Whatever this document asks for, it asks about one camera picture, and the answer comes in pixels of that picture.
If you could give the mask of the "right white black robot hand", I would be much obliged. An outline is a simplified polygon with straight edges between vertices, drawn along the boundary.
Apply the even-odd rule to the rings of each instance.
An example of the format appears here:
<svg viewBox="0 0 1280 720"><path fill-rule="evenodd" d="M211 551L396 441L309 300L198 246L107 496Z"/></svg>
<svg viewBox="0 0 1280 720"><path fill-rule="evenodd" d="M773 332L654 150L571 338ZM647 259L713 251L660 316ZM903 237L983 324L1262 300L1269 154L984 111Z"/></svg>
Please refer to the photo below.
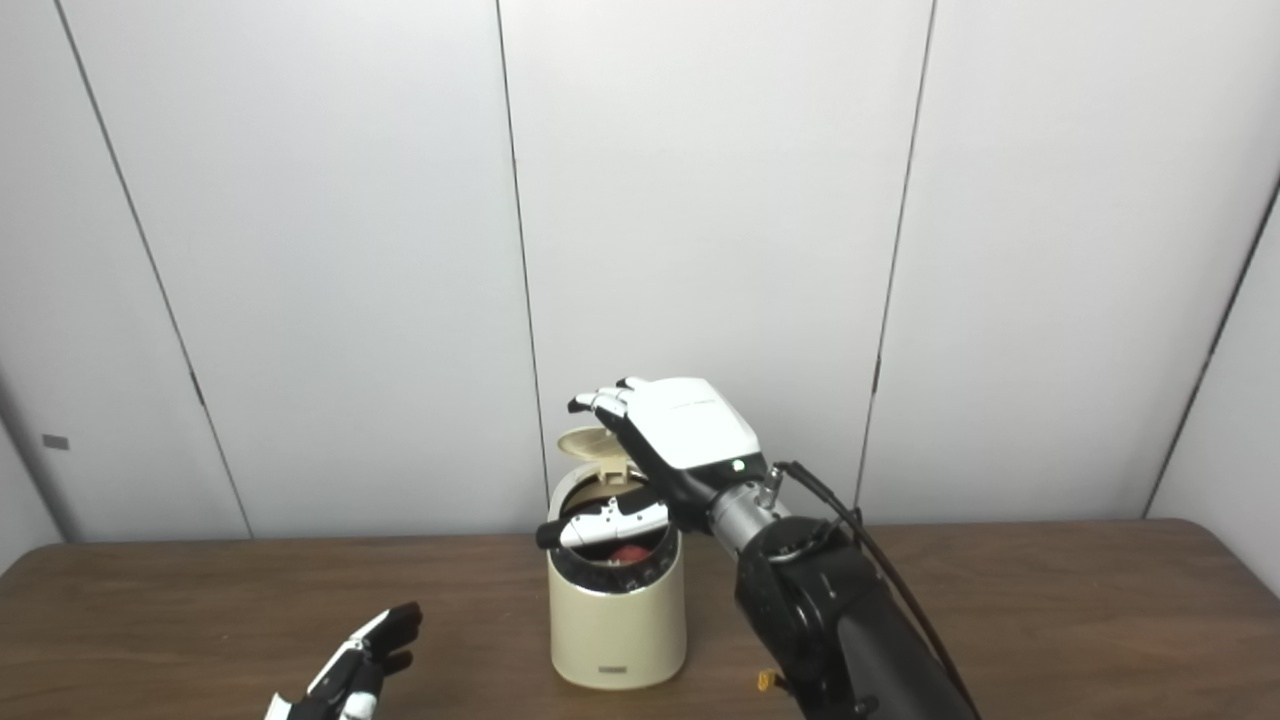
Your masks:
<svg viewBox="0 0 1280 720"><path fill-rule="evenodd" d="M541 550L630 539L662 527L714 537L733 557L776 520L756 501L769 471L755 430L701 378L641 380L575 395L646 483L603 509L543 523Z"/></svg>

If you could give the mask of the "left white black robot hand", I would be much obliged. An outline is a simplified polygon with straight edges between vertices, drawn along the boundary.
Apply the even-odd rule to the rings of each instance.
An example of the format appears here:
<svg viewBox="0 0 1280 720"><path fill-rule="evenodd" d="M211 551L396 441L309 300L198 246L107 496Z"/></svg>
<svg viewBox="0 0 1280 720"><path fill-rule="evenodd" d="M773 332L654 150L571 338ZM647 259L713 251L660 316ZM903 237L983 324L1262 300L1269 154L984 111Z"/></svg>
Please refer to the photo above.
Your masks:
<svg viewBox="0 0 1280 720"><path fill-rule="evenodd" d="M265 719L374 719L387 678L411 667L422 624L420 603L387 609L335 650L305 694L274 694Z"/></svg>

